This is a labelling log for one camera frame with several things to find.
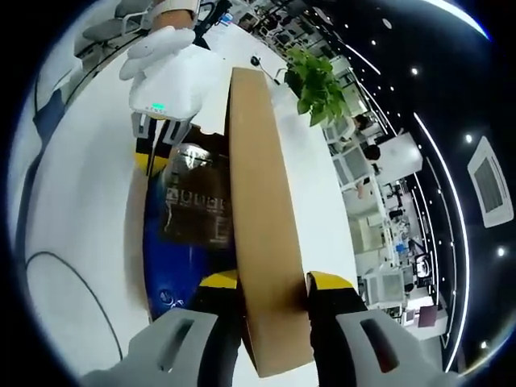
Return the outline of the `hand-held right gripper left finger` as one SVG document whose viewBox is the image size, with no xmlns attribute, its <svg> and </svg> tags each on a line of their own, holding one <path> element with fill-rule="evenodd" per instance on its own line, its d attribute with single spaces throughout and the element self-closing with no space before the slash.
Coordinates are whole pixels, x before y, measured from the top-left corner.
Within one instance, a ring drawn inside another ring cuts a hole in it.
<svg viewBox="0 0 516 387">
<path fill-rule="evenodd" d="M 230 386 L 243 308 L 234 270 L 201 281 L 185 308 L 174 307 L 135 335 L 127 355 L 89 372 L 84 386 Z"/>
</svg>

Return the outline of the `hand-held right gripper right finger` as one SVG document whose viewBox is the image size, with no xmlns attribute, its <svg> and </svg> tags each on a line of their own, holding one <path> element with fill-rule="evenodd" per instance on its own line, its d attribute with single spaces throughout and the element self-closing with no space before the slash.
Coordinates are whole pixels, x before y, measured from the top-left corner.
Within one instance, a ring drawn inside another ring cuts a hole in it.
<svg viewBox="0 0 516 387">
<path fill-rule="evenodd" d="M 368 309 L 349 281 L 317 271 L 306 277 L 310 344 L 320 386 L 460 385 L 460 375 L 431 364 L 399 323 Z"/>
</svg>

